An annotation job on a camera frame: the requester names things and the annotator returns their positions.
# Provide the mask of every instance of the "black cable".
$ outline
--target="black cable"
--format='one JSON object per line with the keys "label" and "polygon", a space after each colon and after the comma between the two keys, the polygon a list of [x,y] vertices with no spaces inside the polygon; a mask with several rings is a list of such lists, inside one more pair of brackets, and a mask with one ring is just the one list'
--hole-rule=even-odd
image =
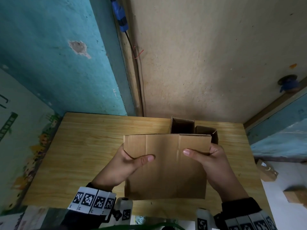
{"label": "black cable", "polygon": [[130,42],[130,39],[129,39],[129,36],[127,34],[127,31],[125,31],[125,34],[127,36],[127,39],[129,41],[129,44],[130,44],[130,47],[131,47],[131,50],[132,50],[132,53],[133,53],[133,58],[135,59],[135,63],[136,63],[136,69],[137,69],[137,76],[138,76],[138,84],[140,86],[140,98],[141,98],[141,104],[142,104],[142,116],[144,117],[144,107],[143,107],[143,98],[142,98],[142,87],[141,87],[141,80],[140,80],[140,74],[139,74],[139,70],[138,70],[138,62],[137,62],[137,59],[136,59],[136,55],[134,53],[134,50],[133,50],[133,46]]}

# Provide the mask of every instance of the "right hand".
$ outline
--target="right hand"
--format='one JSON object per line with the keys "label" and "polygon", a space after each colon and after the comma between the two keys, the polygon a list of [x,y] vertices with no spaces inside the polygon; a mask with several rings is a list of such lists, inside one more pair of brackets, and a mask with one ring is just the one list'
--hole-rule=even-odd
{"label": "right hand", "polygon": [[189,148],[184,149],[183,154],[202,164],[209,184],[223,202],[249,197],[233,172],[223,147],[212,143],[209,155]]}

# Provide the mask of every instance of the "beige wall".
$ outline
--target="beige wall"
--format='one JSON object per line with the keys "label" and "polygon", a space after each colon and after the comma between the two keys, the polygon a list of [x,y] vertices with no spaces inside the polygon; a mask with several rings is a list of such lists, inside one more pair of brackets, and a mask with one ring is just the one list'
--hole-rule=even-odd
{"label": "beige wall", "polygon": [[130,1],[145,116],[244,123],[305,77],[306,0]]}

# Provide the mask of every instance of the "sleeve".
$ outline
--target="sleeve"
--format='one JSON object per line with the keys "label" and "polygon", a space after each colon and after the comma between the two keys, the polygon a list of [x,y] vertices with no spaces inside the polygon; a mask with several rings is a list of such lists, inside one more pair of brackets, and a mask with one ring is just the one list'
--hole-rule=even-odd
{"label": "sleeve", "polygon": [[222,210],[214,217],[221,230],[277,230],[270,216],[251,197],[224,202]]}
{"label": "sleeve", "polygon": [[[94,188],[95,187],[88,183],[86,187]],[[80,213],[77,211],[69,210],[64,217],[64,220],[61,223],[61,226],[65,226],[67,230],[90,230],[99,228],[100,224],[104,221],[102,216],[89,215],[85,213]]]}

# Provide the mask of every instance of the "wooden table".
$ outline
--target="wooden table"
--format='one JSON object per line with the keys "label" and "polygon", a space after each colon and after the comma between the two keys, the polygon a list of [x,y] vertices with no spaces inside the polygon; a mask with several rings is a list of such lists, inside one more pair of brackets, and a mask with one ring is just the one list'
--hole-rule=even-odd
{"label": "wooden table", "polygon": [[[242,124],[196,121],[215,127],[219,144],[248,194],[272,217]],[[86,186],[111,160],[123,135],[168,133],[170,119],[67,113],[23,200],[24,205],[67,208],[80,186]],[[124,183],[115,187],[124,197]],[[207,184],[206,199],[134,201],[133,215],[195,220],[197,208],[215,215],[221,199]]]}

